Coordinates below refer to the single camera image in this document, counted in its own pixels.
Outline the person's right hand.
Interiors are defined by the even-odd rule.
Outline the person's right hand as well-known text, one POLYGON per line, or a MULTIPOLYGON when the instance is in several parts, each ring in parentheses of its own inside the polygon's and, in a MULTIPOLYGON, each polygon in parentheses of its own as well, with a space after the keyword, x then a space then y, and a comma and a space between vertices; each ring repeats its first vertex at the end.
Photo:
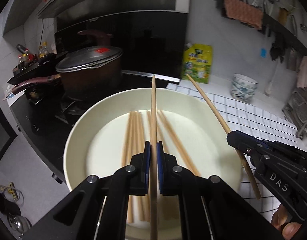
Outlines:
POLYGON ((287 223, 287 220, 288 211, 280 204, 277 211, 273 213, 271 224, 281 232, 284 239, 290 240, 300 229, 301 224, 295 222, 287 223))

